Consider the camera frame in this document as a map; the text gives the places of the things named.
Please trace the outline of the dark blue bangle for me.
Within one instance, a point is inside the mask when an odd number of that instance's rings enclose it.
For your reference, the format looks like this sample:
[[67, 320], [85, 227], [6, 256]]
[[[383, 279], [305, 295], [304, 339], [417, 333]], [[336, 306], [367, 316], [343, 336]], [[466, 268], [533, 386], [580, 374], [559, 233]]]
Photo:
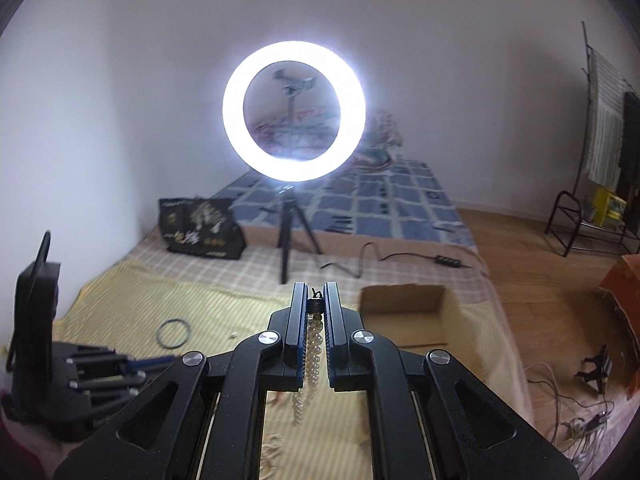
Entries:
[[155, 331], [155, 341], [165, 350], [178, 350], [191, 339], [191, 324], [183, 318], [168, 318]]

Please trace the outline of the yellow striped cloth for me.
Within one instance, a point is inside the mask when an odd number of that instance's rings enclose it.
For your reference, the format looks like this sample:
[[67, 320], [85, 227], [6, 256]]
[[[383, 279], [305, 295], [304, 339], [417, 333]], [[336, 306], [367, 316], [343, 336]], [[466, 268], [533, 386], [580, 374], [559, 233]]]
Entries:
[[[135, 358], [156, 356], [155, 331], [168, 318], [192, 327], [183, 353], [208, 356], [232, 350], [242, 339], [264, 330], [272, 312], [291, 297], [235, 292], [163, 278], [137, 263], [122, 263], [86, 285], [73, 307], [55, 321], [58, 341], [110, 347]], [[488, 304], [462, 304], [460, 339], [451, 353], [485, 385], [499, 394], [512, 380], [496, 371], [506, 356], [495, 315]], [[238, 336], [231, 339], [232, 332]], [[306, 387], [303, 421], [294, 425], [292, 394], [270, 393], [266, 409], [260, 475], [264, 479], [369, 479], [372, 476], [367, 435], [367, 398], [362, 392], [336, 393], [320, 370], [316, 388]]]

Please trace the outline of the brown cardboard box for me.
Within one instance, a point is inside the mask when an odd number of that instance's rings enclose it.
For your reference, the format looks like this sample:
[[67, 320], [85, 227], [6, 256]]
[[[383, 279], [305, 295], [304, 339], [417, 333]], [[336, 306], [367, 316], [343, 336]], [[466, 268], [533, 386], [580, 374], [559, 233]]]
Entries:
[[399, 348], [451, 348], [460, 339], [460, 301], [444, 285], [368, 286], [358, 311], [366, 330]]

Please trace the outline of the black snack bag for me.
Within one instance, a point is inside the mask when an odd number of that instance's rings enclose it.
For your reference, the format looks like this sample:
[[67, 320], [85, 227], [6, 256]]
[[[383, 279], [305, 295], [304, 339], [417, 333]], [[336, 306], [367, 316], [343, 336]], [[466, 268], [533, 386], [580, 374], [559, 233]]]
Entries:
[[240, 260], [246, 240], [235, 222], [230, 198], [161, 198], [158, 227], [170, 252]]

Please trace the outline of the small black phone stand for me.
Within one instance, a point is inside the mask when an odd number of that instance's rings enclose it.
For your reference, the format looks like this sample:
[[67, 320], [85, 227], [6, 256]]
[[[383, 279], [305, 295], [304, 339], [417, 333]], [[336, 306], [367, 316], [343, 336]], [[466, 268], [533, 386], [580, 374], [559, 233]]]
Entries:
[[592, 369], [578, 370], [575, 377], [582, 379], [585, 384], [594, 382], [597, 392], [605, 394], [608, 388], [608, 378], [610, 378], [613, 369], [613, 361], [608, 351], [608, 345], [604, 344], [595, 356], [583, 359], [582, 364], [591, 364]]

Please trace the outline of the checkered pink bedsheet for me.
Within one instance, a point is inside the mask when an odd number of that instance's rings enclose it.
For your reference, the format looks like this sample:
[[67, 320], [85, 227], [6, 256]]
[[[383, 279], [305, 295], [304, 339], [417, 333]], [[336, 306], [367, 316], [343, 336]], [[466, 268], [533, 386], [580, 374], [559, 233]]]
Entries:
[[501, 389], [499, 396], [527, 420], [533, 419], [523, 363], [495, 286], [489, 279], [485, 261], [477, 250], [458, 245], [402, 238], [321, 233], [321, 255], [310, 252], [300, 234], [294, 236], [286, 284], [280, 283], [281, 252], [276, 247], [277, 230], [246, 228], [247, 248], [240, 260], [198, 258], [168, 252], [157, 230], [128, 252], [129, 258], [142, 262], [152, 271], [198, 283], [269, 297], [291, 297], [292, 284], [305, 282], [318, 287], [327, 281], [337, 282], [342, 305], [359, 307], [360, 290], [373, 285], [444, 285], [462, 304], [488, 306], [502, 334], [498, 341], [506, 345], [496, 371], [510, 372], [512, 387]]

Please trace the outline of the blue patterned bedsheet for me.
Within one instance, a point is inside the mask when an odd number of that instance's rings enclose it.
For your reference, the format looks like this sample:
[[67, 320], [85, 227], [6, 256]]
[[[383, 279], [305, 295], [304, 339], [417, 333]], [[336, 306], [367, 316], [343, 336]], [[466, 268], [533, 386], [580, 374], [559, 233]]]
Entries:
[[[214, 198], [241, 226], [280, 226], [285, 184], [250, 170]], [[400, 156], [382, 171], [343, 169], [292, 185], [311, 229], [476, 249], [471, 231], [426, 162]]]

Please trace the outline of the orange covered box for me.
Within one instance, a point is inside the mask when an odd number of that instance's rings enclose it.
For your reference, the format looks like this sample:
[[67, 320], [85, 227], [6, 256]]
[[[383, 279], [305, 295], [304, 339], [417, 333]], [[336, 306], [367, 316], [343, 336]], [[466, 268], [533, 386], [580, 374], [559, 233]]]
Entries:
[[639, 344], [640, 255], [623, 255], [605, 275], [599, 288], [611, 295], [623, 312], [629, 329]]

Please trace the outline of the black clothes rack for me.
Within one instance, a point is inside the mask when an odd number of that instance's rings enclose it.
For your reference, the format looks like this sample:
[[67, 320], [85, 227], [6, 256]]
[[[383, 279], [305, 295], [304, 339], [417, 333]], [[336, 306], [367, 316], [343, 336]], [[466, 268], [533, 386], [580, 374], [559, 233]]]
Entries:
[[624, 97], [623, 146], [620, 154], [620, 178], [612, 190], [626, 202], [623, 220], [616, 229], [605, 229], [593, 223], [596, 210], [592, 206], [598, 186], [587, 177], [585, 168], [588, 117], [588, 48], [585, 43], [587, 111], [582, 149], [573, 186], [555, 196], [544, 232], [560, 244], [560, 255], [571, 252], [594, 252], [602, 255], [623, 255], [639, 252], [639, 93], [627, 81]]

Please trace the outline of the yellow box on rack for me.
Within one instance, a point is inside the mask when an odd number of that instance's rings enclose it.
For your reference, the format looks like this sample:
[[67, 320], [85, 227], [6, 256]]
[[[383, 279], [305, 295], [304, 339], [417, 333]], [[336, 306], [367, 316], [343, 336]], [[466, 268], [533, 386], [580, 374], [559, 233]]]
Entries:
[[626, 202], [607, 188], [598, 186], [594, 192], [592, 206], [596, 210], [593, 223], [605, 229], [616, 229], [623, 220]]

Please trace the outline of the folded floral quilt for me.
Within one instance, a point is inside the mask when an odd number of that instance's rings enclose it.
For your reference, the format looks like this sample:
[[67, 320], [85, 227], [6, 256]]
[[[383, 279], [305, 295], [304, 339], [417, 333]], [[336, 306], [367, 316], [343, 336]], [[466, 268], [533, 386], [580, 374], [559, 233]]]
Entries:
[[397, 122], [387, 110], [367, 110], [366, 124], [360, 142], [349, 157], [348, 166], [367, 171], [382, 171], [392, 166], [402, 148]]

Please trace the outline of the phone holder clamp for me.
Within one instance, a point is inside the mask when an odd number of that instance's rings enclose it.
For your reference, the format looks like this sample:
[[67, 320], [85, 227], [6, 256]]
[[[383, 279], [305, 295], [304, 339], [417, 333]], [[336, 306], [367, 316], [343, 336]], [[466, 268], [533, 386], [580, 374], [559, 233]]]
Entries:
[[316, 78], [294, 78], [288, 76], [285, 70], [281, 68], [273, 73], [273, 80], [280, 81], [282, 84], [282, 91], [287, 98], [296, 98], [304, 91], [308, 91], [314, 88], [316, 85]]

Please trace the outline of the striped hanging towel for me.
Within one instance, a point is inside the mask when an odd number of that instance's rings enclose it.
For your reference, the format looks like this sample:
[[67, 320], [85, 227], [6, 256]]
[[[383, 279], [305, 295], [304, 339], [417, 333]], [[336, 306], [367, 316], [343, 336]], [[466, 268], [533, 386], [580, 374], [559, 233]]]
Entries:
[[620, 178], [624, 97], [623, 74], [601, 53], [588, 48], [588, 117], [585, 168], [588, 179], [612, 191]]

